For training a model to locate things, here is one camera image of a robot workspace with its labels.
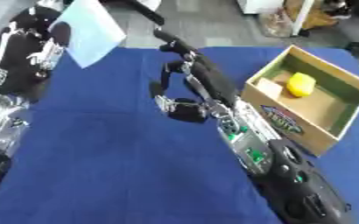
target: gray floor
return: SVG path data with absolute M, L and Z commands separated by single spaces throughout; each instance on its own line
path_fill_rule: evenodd
M 37 0 L 0 0 L 0 29 L 13 15 L 35 2 Z M 107 5 L 107 8 L 128 34 L 123 46 L 157 47 L 161 44 L 151 35 L 153 24 L 150 21 L 129 9 L 115 5 Z M 158 12 L 167 19 L 166 30 L 196 47 L 290 44 L 344 47 L 350 40 L 359 40 L 359 18 L 314 30 L 309 38 L 266 38 L 257 19 L 243 15 L 236 0 L 163 0 Z

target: yellow sponge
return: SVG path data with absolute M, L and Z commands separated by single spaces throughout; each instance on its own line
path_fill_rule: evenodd
M 297 97 L 310 95 L 314 91 L 316 80 L 304 73 L 296 73 L 287 82 L 287 89 Z

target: robotic arm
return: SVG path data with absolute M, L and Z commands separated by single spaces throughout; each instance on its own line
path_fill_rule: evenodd
M 288 224 L 353 223 L 346 204 L 293 143 L 282 138 L 256 110 L 238 96 L 235 86 L 196 49 L 173 35 L 155 30 L 166 42 L 162 52 L 181 59 L 163 66 L 161 81 L 150 84 L 151 97 L 163 113 L 185 122 L 204 123 L 212 116 L 223 141 L 266 198 Z M 169 99 L 172 73 L 184 74 L 184 84 L 199 100 Z
M 70 39 L 70 26 L 48 28 L 61 2 L 41 0 L 16 15 L 0 34 L 0 182 L 29 127 L 29 107 L 45 90 Z

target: light blue cloth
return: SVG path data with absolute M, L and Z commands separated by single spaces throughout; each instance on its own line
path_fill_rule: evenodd
M 59 22 L 67 22 L 72 28 L 67 51 L 81 68 L 96 63 L 126 37 L 98 0 L 74 1 L 51 27 Z

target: cardboard box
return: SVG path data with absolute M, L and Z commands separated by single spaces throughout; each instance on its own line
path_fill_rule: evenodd
M 297 98 L 286 89 L 297 72 L 316 79 L 309 96 Z M 284 87 L 277 100 L 257 89 L 263 77 Z M 321 156 L 343 138 L 359 113 L 359 77 L 292 45 L 246 81 L 242 98 L 273 127 Z

